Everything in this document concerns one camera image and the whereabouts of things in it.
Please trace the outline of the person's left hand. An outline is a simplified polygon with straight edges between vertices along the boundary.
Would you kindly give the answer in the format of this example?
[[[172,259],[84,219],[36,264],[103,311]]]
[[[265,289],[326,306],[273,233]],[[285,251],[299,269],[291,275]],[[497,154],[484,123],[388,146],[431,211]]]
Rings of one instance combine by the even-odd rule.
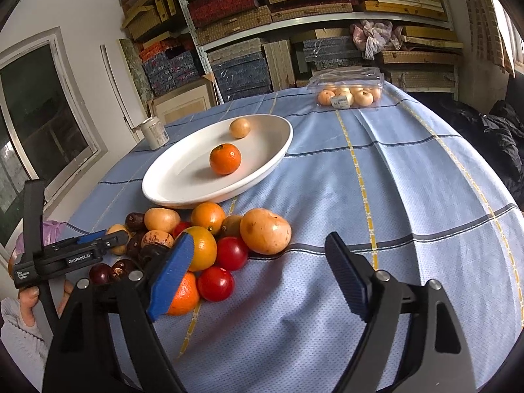
[[[8,273],[13,278],[13,267],[17,257],[22,254],[18,250],[11,253]],[[63,294],[58,305],[57,312],[61,316],[66,306],[66,302],[73,291],[73,284],[65,279],[62,283]],[[34,308],[39,303],[39,289],[38,287],[31,287],[20,289],[17,301],[12,299],[5,299],[2,304],[2,314],[4,319],[4,326],[2,327],[2,340],[7,343],[7,340],[29,339],[35,340],[37,343],[44,343],[44,338],[37,326],[34,314]]]

